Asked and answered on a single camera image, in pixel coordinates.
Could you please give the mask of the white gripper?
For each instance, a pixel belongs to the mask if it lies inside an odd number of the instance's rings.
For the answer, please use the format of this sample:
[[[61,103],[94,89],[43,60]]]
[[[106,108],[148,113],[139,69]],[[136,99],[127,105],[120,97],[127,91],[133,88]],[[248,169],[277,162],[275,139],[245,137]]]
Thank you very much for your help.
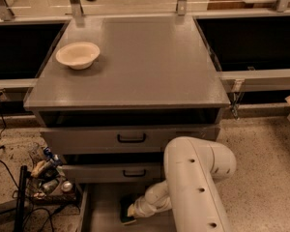
[[[137,198],[127,209],[127,216],[129,218],[148,218],[154,213],[155,207],[151,205],[144,196]]]

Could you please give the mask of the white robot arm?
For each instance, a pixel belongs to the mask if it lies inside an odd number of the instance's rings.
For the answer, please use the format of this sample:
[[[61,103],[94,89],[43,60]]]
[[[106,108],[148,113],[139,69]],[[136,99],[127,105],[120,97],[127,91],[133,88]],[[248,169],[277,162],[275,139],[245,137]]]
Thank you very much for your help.
[[[231,232],[215,182],[236,170],[233,152],[221,143],[177,137],[164,150],[165,180],[137,199],[120,201],[124,224],[170,210],[177,232]]]

